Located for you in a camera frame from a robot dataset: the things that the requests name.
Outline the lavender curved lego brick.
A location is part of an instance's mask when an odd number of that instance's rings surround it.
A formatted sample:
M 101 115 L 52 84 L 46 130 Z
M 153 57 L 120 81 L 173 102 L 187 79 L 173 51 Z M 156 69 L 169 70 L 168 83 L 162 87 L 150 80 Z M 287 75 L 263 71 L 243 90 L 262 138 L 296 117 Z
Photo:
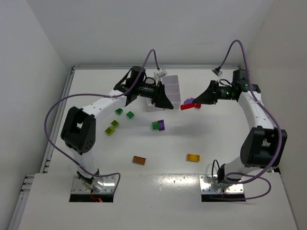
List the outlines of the lavender curved lego brick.
M 186 105 L 186 104 L 192 104 L 193 103 L 193 101 L 194 101 L 194 98 L 188 98 L 188 99 L 186 99 L 185 101 L 184 101 L 184 105 Z

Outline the long red lego brick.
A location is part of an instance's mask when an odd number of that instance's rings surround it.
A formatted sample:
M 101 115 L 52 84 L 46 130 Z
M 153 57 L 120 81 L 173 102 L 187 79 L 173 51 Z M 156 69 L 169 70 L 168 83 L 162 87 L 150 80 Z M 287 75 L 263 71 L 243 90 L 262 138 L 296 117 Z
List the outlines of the long red lego brick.
M 200 109 L 201 108 L 201 104 L 200 103 L 189 103 L 189 104 L 182 104 L 180 106 L 181 110 L 187 110 L 187 109 L 191 109 L 191 108 Z

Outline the lime green lego brick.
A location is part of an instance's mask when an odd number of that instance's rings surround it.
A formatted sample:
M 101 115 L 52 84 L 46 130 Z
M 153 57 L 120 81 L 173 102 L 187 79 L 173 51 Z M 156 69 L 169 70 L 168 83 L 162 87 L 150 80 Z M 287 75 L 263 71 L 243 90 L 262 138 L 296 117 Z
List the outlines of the lime green lego brick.
M 113 120 L 113 121 L 111 122 L 111 125 L 112 125 L 112 127 L 116 128 L 116 127 L 119 126 L 119 122 L 116 121 L 116 120 Z

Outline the yellow lego brick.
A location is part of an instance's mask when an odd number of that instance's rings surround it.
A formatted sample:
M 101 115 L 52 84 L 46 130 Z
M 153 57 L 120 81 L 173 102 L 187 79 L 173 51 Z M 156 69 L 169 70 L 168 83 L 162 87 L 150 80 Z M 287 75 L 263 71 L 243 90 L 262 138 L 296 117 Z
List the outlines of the yellow lego brick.
M 200 155 L 198 154 L 187 154 L 186 160 L 190 162 L 199 162 L 200 161 Z

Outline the brown lego plate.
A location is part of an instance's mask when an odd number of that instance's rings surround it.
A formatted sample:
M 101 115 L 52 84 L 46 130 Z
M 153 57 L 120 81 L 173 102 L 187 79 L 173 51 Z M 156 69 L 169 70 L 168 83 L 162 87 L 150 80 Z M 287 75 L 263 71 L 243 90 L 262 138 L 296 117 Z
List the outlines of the brown lego plate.
M 134 156 L 132 162 L 139 165 L 145 165 L 146 159 L 143 157 Z

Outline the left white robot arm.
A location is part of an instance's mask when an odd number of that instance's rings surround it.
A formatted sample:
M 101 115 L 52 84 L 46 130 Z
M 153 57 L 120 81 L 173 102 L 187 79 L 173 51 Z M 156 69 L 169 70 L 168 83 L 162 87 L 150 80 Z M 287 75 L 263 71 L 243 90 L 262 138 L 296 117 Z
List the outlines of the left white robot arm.
M 60 137 L 72 151 L 73 158 L 79 166 L 78 178 L 85 184 L 92 185 L 94 178 L 99 175 L 99 169 L 95 165 L 92 154 L 98 121 L 117 109 L 126 107 L 139 96 L 149 98 L 157 108 L 174 108 L 165 93 L 162 82 L 148 84 L 145 77 L 144 68 L 133 66 L 106 97 L 88 106 L 82 108 L 73 106 L 68 110 Z

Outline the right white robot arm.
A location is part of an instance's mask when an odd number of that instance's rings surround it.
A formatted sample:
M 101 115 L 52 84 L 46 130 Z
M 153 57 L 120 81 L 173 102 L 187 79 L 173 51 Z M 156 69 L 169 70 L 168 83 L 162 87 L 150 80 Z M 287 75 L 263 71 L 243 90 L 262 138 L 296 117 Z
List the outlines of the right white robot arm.
M 193 100 L 195 104 L 216 104 L 218 100 L 237 101 L 246 117 L 249 133 L 240 149 L 240 156 L 223 164 L 217 172 L 218 183 L 237 183 L 252 171 L 277 167 L 287 141 L 287 132 L 281 129 L 264 107 L 258 85 L 250 84 L 247 72 L 233 72 L 228 86 L 212 80 L 208 88 Z

